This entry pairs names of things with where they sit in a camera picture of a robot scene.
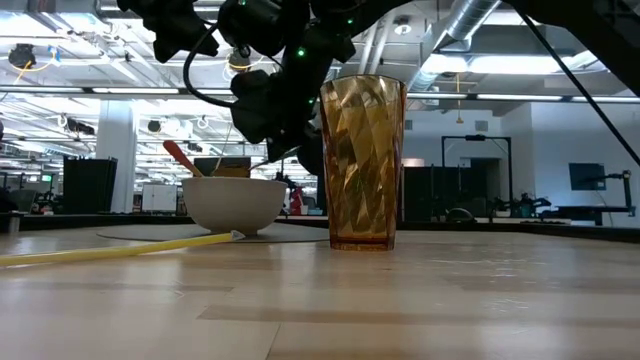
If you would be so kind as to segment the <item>black background monitor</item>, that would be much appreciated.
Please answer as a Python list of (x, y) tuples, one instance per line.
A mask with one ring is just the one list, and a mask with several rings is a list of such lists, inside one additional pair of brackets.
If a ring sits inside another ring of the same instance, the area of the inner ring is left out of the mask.
[(249, 178), (251, 168), (250, 157), (207, 157), (195, 158), (195, 167), (209, 177)]

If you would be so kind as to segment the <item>grey round placemat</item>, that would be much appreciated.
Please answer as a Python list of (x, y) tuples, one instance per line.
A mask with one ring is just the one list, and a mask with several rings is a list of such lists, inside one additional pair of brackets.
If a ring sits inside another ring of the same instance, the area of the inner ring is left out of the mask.
[[(104, 238), (162, 242), (213, 235), (213, 232), (198, 225), (127, 225), (106, 227), (97, 232)], [(329, 240), (327, 229), (273, 223), (255, 234), (235, 231), (235, 237), (242, 235), (244, 243), (300, 243)]]

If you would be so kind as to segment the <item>black metal frame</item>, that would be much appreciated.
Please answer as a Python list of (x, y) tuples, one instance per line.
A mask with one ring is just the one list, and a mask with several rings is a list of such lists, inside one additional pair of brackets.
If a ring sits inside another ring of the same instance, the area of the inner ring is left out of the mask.
[(455, 140), (464, 140), (467, 142), (483, 142), (483, 141), (489, 141), (491, 140), (494, 145), (497, 146), (497, 144), (495, 143), (496, 140), (500, 140), (500, 141), (504, 141), (507, 145), (507, 150), (506, 150), (506, 154), (507, 154), (507, 159), (508, 159), (508, 185), (510, 188), (510, 192), (513, 192), (512, 187), (513, 187), (513, 157), (512, 157), (512, 140), (511, 137), (505, 137), (505, 136), (486, 136), (486, 135), (481, 135), (481, 134), (475, 134), (475, 135), (453, 135), (453, 136), (441, 136), (440, 137), (440, 150), (441, 150), (441, 166), (444, 168), (446, 167), (446, 149), (445, 149), (445, 144), (446, 141), (448, 139), (455, 139)]

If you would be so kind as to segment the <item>orange handled utensil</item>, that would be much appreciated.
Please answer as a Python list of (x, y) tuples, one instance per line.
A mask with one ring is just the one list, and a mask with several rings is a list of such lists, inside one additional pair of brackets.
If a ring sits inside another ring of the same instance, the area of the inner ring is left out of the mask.
[(188, 169), (195, 177), (203, 177), (202, 172), (187, 158), (176, 142), (173, 140), (165, 140), (163, 147), (180, 165)]

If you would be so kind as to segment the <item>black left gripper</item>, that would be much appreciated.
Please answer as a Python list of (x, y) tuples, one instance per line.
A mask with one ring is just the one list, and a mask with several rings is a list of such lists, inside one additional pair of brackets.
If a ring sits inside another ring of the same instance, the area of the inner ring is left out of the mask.
[(193, 3), (194, 0), (117, 0), (121, 11), (132, 11), (143, 19), (147, 29), (155, 31), (153, 49), (155, 59), (161, 63), (179, 51), (191, 51), (201, 39), (198, 54), (218, 54), (219, 44), (209, 28), (200, 23)]

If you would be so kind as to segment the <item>dark low cabinet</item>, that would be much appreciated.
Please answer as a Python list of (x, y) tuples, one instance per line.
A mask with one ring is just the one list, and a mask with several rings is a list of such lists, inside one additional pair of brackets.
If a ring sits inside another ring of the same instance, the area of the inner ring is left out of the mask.
[(431, 222), (454, 208), (488, 217), (490, 204), (502, 195), (499, 170), (488, 166), (405, 167), (402, 175), (402, 219)]

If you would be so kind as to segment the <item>amber faceted glass tumbler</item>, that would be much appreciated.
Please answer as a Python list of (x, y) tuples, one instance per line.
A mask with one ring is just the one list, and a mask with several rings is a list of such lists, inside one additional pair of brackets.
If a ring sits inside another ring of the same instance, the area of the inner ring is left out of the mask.
[(406, 97), (402, 81), (380, 75), (342, 77), (321, 87), (334, 249), (391, 251), (395, 246)]

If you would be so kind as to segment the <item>blue wall monitor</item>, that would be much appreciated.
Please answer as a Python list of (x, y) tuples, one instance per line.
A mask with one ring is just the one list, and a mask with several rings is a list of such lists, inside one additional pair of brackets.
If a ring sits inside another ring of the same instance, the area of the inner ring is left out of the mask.
[(606, 189), (606, 173), (603, 164), (570, 163), (569, 176), (572, 191), (600, 191)]

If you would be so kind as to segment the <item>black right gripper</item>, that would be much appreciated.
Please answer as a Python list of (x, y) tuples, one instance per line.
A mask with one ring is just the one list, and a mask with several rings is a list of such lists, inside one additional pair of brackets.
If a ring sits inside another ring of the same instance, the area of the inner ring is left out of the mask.
[(252, 70), (236, 75), (231, 82), (234, 126), (251, 143), (266, 140), (270, 163), (298, 147), (299, 163), (310, 174), (322, 176), (322, 135), (308, 122), (325, 77), (326, 53), (317, 49), (287, 50), (276, 73)]

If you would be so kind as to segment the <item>black monitor stand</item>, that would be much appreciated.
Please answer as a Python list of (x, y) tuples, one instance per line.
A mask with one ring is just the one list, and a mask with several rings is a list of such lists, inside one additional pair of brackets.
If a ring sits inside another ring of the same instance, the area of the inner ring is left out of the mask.
[(560, 205), (554, 211), (557, 217), (569, 219), (571, 221), (591, 222), (595, 226), (603, 226), (603, 216), (609, 219), (609, 223), (614, 225), (614, 214), (626, 214), (628, 217), (636, 216), (636, 206), (633, 203), (631, 191), (631, 171), (623, 170), (619, 173), (606, 173), (608, 180), (617, 180), (622, 184), (623, 203), (609, 204), (604, 196), (605, 190), (594, 192), (600, 200), (597, 205)]

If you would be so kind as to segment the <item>yellow plastic straw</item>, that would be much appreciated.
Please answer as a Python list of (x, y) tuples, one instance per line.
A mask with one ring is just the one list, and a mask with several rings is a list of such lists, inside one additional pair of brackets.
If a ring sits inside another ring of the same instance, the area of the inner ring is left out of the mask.
[(2, 255), (0, 256), (0, 267), (131, 257), (189, 247), (231, 243), (244, 238), (244, 234), (238, 231), (231, 231), (230, 233), (170, 240), (145, 245), (77, 249), (52, 253)]

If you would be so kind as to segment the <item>black tall cabinet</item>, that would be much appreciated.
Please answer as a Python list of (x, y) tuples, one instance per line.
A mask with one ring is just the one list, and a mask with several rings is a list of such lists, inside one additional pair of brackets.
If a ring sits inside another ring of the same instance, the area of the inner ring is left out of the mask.
[(116, 158), (68, 158), (63, 161), (63, 212), (100, 214), (111, 211)]

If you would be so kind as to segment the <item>white box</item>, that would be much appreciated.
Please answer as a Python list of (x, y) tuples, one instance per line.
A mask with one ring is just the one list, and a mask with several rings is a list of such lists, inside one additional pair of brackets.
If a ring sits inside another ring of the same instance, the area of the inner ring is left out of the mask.
[(145, 184), (142, 189), (143, 212), (175, 212), (177, 207), (175, 185)]

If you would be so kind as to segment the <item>silver slanted ceiling duct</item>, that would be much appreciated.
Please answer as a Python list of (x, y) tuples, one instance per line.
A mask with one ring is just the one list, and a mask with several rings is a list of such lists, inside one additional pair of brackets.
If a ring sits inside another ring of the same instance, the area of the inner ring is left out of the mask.
[(442, 74), (448, 60), (436, 51), (454, 43), (470, 47), (471, 39), (501, 0), (455, 0), (447, 17), (427, 27), (420, 43), (422, 64), (408, 82), (408, 89), (426, 92)]

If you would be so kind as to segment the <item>white ceramic bowl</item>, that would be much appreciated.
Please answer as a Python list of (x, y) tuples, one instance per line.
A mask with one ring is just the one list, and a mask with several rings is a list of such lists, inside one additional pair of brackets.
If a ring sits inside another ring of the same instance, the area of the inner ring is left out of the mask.
[(192, 177), (182, 181), (187, 213), (212, 232), (255, 235), (279, 216), (287, 184), (236, 177)]

